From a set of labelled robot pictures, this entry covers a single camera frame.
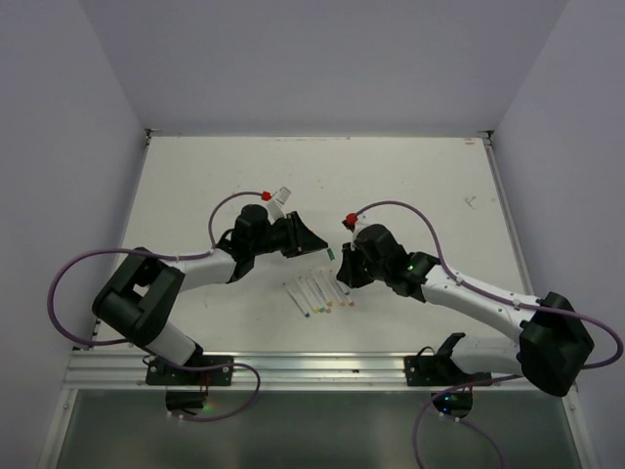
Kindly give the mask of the orange cap marker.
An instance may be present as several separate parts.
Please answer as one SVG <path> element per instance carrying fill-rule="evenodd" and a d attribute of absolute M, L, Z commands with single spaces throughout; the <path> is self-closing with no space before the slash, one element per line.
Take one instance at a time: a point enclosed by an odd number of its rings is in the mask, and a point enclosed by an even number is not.
<path fill-rule="evenodd" d="M 333 281 L 333 284 L 335 286 L 335 288 L 337 289 L 337 291 L 339 292 L 342 301 L 349 307 L 353 307 L 355 305 L 354 299 L 352 298 L 351 294 L 348 296 L 345 294 L 345 290 L 348 289 L 343 283 L 341 283 L 339 280 L 335 279 L 334 277 L 331 278 L 331 280 Z"/>

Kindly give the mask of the light green cap marker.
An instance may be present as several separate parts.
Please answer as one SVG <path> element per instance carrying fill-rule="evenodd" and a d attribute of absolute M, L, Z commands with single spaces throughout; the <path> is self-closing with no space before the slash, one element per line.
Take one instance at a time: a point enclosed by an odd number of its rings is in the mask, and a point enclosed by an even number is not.
<path fill-rule="evenodd" d="M 326 304 L 316 292 L 308 277 L 299 277 L 299 282 L 315 313 L 325 313 Z"/>

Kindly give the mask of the teal green marker pen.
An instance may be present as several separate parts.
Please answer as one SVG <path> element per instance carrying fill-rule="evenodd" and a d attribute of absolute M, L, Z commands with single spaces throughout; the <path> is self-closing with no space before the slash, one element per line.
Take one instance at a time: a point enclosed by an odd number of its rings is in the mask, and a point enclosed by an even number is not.
<path fill-rule="evenodd" d="M 293 287 L 289 284 L 284 282 L 283 283 L 283 287 L 287 293 L 287 295 L 289 296 L 289 298 L 291 299 L 291 301 L 294 303 L 294 305 L 296 306 L 296 308 L 298 309 L 298 311 L 300 312 L 300 314 L 304 317 L 304 318 L 308 318 L 310 316 L 310 312 L 309 310 L 304 306 L 302 300 L 300 299 L 300 297 L 297 295 L 297 292 L 293 289 Z"/>

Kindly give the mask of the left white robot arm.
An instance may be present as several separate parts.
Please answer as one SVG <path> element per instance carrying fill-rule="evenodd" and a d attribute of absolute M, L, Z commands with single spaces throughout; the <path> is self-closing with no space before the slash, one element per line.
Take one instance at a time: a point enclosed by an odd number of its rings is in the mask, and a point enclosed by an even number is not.
<path fill-rule="evenodd" d="M 169 321 L 178 295 L 239 281 L 260 255 L 278 252 L 290 259 L 327 247 L 297 212 L 271 221 L 264 206 L 248 204 L 208 254 L 166 261 L 146 249 L 134 250 L 98 293 L 92 312 L 124 339 L 164 360 L 178 381 L 192 383 L 202 374 L 203 350 Z"/>

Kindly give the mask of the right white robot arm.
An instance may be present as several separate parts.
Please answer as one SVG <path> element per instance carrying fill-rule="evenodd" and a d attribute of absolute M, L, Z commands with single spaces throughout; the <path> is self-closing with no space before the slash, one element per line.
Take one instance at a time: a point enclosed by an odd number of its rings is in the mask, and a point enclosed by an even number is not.
<path fill-rule="evenodd" d="M 400 297 L 448 308 L 497 331 L 493 338 L 451 334 L 436 352 L 440 380 L 513 374 L 551 396 L 568 393 L 595 343 L 565 297 L 517 294 L 448 273 L 439 257 L 406 251 L 381 224 L 346 227 L 353 237 L 342 246 L 338 281 L 349 288 L 380 281 Z"/>

